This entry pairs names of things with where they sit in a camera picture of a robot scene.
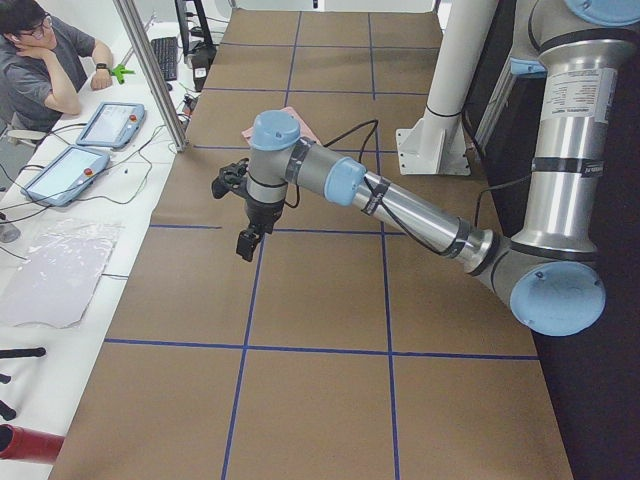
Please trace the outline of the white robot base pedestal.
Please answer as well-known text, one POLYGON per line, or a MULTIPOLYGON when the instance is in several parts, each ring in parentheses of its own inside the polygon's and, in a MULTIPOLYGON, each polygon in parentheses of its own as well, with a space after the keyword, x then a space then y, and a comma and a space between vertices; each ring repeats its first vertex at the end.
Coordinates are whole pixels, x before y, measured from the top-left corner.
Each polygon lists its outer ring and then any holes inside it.
POLYGON ((470 173, 462 111, 497 6, 497 0, 452 3, 424 114, 396 131, 401 174, 470 173))

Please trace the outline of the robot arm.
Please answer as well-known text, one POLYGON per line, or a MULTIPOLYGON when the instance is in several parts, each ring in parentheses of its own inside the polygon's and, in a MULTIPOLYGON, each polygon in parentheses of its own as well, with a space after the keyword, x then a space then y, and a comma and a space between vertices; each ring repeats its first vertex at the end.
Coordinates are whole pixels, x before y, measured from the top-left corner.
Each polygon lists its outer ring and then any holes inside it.
POLYGON ((236 251, 251 260, 280 218, 290 186, 355 206, 404 231, 493 291, 517 320, 548 336, 591 326, 606 293, 588 236, 617 73, 639 41, 635 1, 520 1, 515 74, 546 78, 523 228, 506 238, 471 225, 304 137, 282 110, 254 120, 248 158, 224 166, 215 198, 241 197, 249 220, 236 251))

